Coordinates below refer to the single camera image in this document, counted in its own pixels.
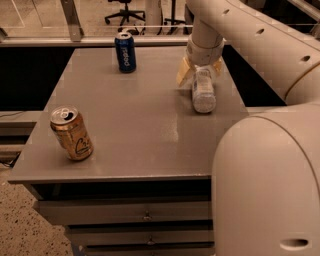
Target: chair base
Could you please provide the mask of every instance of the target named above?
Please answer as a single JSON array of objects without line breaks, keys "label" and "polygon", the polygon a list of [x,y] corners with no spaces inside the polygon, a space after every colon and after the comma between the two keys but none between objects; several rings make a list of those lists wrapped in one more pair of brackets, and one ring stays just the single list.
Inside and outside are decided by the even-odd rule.
[{"label": "chair base", "polygon": [[121,9],[120,12],[118,12],[118,13],[106,16],[104,18],[104,20],[107,23],[107,25],[109,25],[111,23],[110,19],[111,18],[115,18],[115,17],[122,17],[122,20],[120,22],[120,26],[123,26],[125,21],[129,22],[129,17],[133,17],[133,18],[136,18],[138,20],[145,21],[146,14],[145,14],[144,11],[129,11],[128,5],[126,4],[124,10]]}]

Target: drawer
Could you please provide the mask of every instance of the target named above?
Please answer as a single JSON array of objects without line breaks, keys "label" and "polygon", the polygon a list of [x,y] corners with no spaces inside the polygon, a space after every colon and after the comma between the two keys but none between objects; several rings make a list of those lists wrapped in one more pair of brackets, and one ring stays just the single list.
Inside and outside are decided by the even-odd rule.
[{"label": "drawer", "polygon": [[212,219],[211,202],[119,203],[109,200],[37,201],[33,208],[53,225]]},{"label": "drawer", "polygon": [[213,246],[177,247],[84,247],[87,256],[214,256]]},{"label": "drawer", "polygon": [[75,245],[161,245],[208,243],[214,241],[210,221],[155,224],[91,225],[67,228],[66,236]]}]

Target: metal bar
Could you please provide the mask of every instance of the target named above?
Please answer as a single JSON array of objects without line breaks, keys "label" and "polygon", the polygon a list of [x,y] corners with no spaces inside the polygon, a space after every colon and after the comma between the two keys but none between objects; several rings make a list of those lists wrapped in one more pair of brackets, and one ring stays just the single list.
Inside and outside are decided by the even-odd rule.
[{"label": "metal bar", "polygon": [[[137,36],[134,38],[136,46],[185,46],[188,36]],[[0,47],[113,47],[114,37],[83,37],[75,42],[66,38],[12,38],[8,37]]]},{"label": "metal bar", "polygon": [[2,43],[7,37],[6,31],[3,28],[0,28],[0,43]]},{"label": "metal bar", "polygon": [[287,0],[297,8],[299,8],[301,11],[303,11],[305,14],[307,14],[309,17],[314,19],[315,21],[320,20],[320,11],[318,8],[314,7],[312,4],[309,4],[308,2],[304,0]]},{"label": "metal bar", "polygon": [[70,39],[73,42],[81,41],[83,30],[80,25],[78,13],[73,0],[61,0],[61,5],[68,23]]}]

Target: gray table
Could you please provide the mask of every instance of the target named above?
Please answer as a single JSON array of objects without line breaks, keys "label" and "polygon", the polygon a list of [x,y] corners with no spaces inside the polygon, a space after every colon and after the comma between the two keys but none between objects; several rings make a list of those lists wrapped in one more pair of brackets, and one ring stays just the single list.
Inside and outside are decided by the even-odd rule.
[{"label": "gray table", "polygon": [[[9,182],[88,255],[213,253],[213,156],[247,112],[223,66],[215,111],[197,114],[175,82],[184,51],[136,48],[137,70],[122,74],[114,49],[75,50],[12,171]],[[65,104],[83,114],[95,146],[85,161],[68,160],[49,127]]]}]

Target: speckled floor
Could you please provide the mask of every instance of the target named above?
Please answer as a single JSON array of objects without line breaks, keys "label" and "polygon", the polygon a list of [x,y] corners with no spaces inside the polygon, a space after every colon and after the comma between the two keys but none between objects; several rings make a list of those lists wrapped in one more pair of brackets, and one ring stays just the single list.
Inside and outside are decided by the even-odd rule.
[{"label": "speckled floor", "polygon": [[33,196],[22,185],[11,185],[11,170],[0,166],[0,255],[73,255],[60,226],[51,226],[32,209]]}]

